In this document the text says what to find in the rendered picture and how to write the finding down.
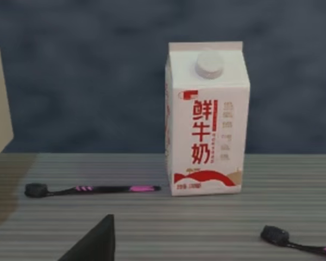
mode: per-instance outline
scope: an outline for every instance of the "red hill graphic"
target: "red hill graphic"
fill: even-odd
[[[179,182],[182,179],[191,178],[198,182],[205,182],[205,181],[220,181],[228,187],[235,186],[234,182],[227,177],[226,175],[214,171],[214,170],[202,170],[196,171],[188,175],[184,175],[181,173],[174,174],[174,183]]]

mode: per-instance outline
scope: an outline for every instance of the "black toothbrush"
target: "black toothbrush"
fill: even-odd
[[[301,251],[326,256],[326,246],[305,246],[290,242],[290,234],[288,231],[278,227],[265,226],[261,233],[261,238],[275,246],[290,247]]]
[[[26,185],[24,194],[27,197],[42,198],[49,196],[77,195],[77,194],[102,194],[119,192],[149,192],[159,191],[160,186],[77,186],[66,190],[48,191],[46,184],[30,183]]]

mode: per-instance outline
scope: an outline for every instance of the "mottled backdrop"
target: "mottled backdrop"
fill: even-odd
[[[170,41],[244,41],[249,153],[326,153],[326,0],[0,0],[10,152],[163,152]]]

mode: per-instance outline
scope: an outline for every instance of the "red logo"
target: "red logo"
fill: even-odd
[[[175,173],[174,174],[174,183],[179,182],[182,179],[186,178],[191,178],[194,179],[198,182],[205,182],[205,181],[221,181],[223,184],[225,184],[228,187],[233,187],[235,186],[234,182],[227,177],[226,175],[213,171],[213,170],[202,170],[202,171],[197,171],[193,172],[188,175],[180,174],[180,173]]]
[[[189,101],[196,99],[198,97],[198,90],[190,90],[190,91],[181,91],[179,92],[179,98],[181,100]]]

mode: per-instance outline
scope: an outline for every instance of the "striped table surface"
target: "striped table surface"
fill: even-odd
[[[107,214],[116,260],[326,260],[260,240],[264,225],[326,245],[326,156],[250,155],[237,195],[171,197],[161,154],[0,155],[0,261],[58,260]],[[24,185],[161,185],[159,192],[26,198]]]

